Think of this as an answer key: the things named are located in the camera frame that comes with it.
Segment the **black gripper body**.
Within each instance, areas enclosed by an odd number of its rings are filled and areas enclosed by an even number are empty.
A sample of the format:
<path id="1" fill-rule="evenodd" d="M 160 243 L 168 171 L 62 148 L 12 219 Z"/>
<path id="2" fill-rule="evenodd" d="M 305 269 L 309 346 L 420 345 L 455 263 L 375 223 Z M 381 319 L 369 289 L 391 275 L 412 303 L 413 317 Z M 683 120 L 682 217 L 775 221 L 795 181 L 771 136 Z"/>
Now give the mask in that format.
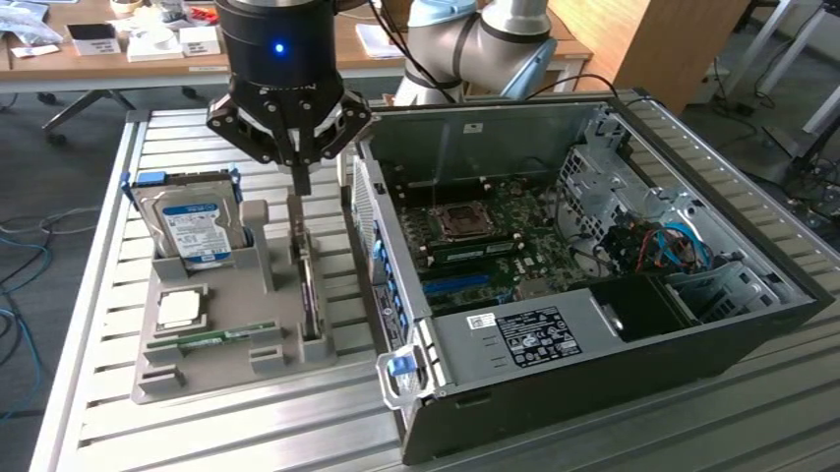
<path id="1" fill-rule="evenodd" d="M 316 114 L 343 96 L 336 67 L 335 4 L 331 1 L 217 1 L 229 64 L 225 95 L 239 103 L 273 100 L 299 151 L 300 102 Z"/>

